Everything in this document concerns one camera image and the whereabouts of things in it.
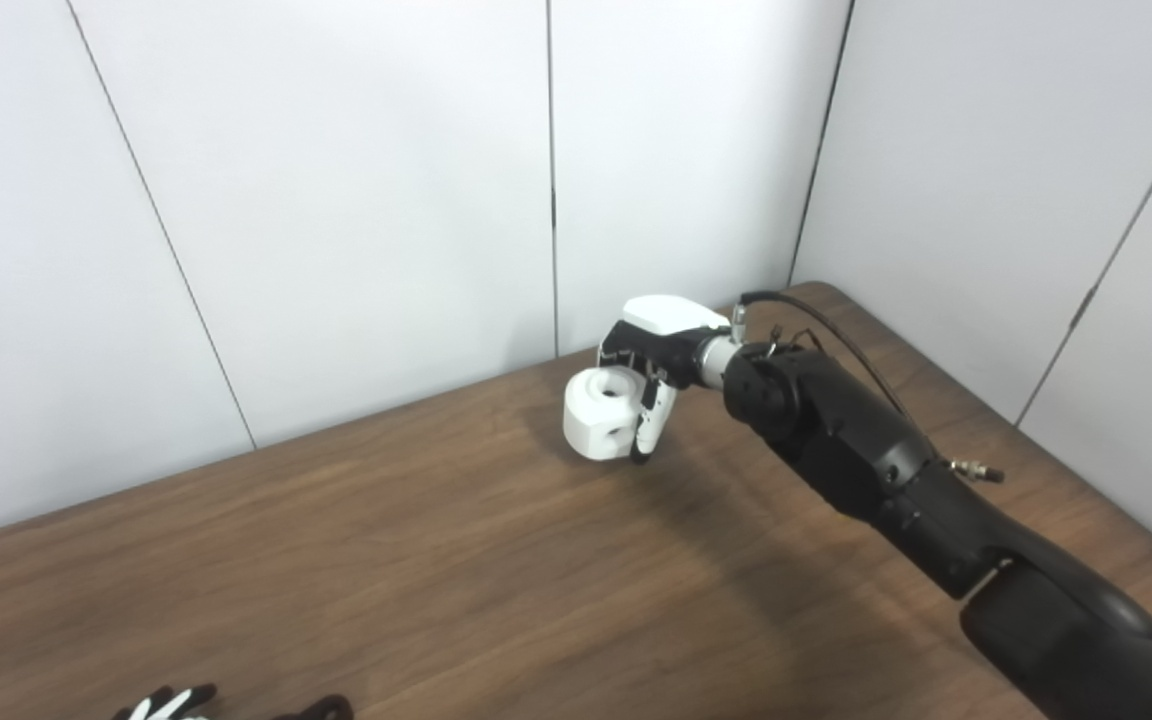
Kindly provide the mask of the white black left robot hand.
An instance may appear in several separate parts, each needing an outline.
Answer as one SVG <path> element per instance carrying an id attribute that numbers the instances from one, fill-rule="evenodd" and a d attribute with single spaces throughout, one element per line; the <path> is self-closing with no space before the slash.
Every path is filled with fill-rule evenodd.
<path id="1" fill-rule="evenodd" d="M 174 691 L 169 685 L 162 685 L 132 706 L 119 708 L 111 719 L 206 719 L 200 714 L 200 710 L 217 694 L 218 687 L 212 683 L 185 688 L 183 691 Z"/>

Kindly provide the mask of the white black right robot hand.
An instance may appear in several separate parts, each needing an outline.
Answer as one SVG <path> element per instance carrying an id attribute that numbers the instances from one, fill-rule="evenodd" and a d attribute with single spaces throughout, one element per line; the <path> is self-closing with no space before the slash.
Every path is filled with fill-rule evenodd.
<path id="1" fill-rule="evenodd" d="M 645 382 L 628 446 L 636 464 L 652 458 L 680 393 L 692 386 L 722 389 L 740 348 L 730 320 L 698 302 L 673 295 L 626 302 L 596 348 L 596 366 L 622 366 Z"/>

